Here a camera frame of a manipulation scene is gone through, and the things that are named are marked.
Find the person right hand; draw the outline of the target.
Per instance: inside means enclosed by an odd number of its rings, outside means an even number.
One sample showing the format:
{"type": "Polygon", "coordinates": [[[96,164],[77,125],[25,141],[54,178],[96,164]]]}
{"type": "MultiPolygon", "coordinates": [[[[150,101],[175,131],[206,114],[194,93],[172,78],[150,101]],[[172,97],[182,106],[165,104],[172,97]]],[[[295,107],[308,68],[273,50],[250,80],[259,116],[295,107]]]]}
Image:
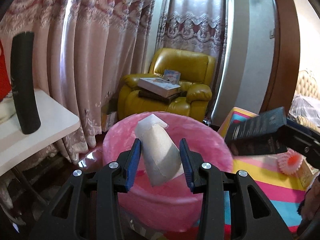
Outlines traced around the person right hand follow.
{"type": "Polygon", "coordinates": [[[300,204],[298,213],[302,220],[312,220],[319,209],[319,178],[317,177],[309,191],[306,193],[304,202],[300,204]]]}

